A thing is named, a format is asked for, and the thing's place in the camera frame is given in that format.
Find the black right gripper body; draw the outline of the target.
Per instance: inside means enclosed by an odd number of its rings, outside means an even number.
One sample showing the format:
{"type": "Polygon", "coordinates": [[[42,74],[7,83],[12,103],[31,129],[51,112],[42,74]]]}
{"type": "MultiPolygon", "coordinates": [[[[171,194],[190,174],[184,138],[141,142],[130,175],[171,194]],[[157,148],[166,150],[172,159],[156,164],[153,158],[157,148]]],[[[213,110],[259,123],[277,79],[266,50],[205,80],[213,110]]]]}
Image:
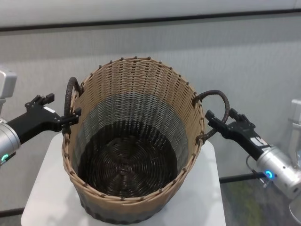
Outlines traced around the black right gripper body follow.
{"type": "Polygon", "coordinates": [[[253,159],[259,159],[268,143],[255,131],[255,126],[248,122],[232,122],[226,126],[222,136],[238,143],[253,159]]]}

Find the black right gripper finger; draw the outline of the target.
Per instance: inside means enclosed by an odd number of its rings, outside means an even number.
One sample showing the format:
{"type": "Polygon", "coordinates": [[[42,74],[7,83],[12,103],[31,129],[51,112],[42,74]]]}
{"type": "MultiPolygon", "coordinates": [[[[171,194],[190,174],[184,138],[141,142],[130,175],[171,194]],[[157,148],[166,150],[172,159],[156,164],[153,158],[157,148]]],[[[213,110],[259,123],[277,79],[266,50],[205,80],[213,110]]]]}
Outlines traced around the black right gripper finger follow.
{"type": "Polygon", "coordinates": [[[244,114],[239,114],[235,109],[231,108],[229,116],[233,118],[235,121],[230,123],[230,126],[242,126],[242,127],[249,127],[250,121],[244,114]]]}
{"type": "Polygon", "coordinates": [[[228,127],[226,125],[226,121],[228,119],[228,110],[225,111],[222,120],[216,118],[214,113],[210,110],[206,112],[205,118],[208,120],[208,125],[212,127],[212,130],[209,131],[205,137],[212,137],[216,132],[219,132],[223,137],[228,136],[228,127]]]}

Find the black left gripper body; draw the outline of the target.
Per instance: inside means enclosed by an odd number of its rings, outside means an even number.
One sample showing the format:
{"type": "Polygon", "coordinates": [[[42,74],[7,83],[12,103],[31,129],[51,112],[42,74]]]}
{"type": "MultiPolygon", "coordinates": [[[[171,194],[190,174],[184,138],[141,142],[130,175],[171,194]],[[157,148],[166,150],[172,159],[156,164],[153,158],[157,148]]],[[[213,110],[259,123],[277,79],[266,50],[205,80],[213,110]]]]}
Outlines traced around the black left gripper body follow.
{"type": "Polygon", "coordinates": [[[30,105],[26,113],[7,123],[17,134],[20,144],[27,142],[44,131],[59,131],[57,119],[59,115],[43,105],[30,105]]]}

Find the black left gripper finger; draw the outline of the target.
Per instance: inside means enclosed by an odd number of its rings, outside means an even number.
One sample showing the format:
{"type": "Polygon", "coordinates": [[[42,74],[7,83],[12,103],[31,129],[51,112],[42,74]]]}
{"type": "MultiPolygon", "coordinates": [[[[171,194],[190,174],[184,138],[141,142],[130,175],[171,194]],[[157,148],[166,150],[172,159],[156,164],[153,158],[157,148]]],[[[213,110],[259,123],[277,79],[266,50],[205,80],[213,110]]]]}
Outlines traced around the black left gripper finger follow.
{"type": "Polygon", "coordinates": [[[32,104],[33,105],[45,105],[45,104],[50,104],[54,102],[55,100],[55,95],[53,93],[50,93],[46,95],[45,97],[37,95],[33,100],[32,104]]]}
{"type": "Polygon", "coordinates": [[[56,120],[57,131],[70,132],[71,126],[79,122],[81,116],[81,108],[75,109],[70,115],[59,117],[56,120]]]}

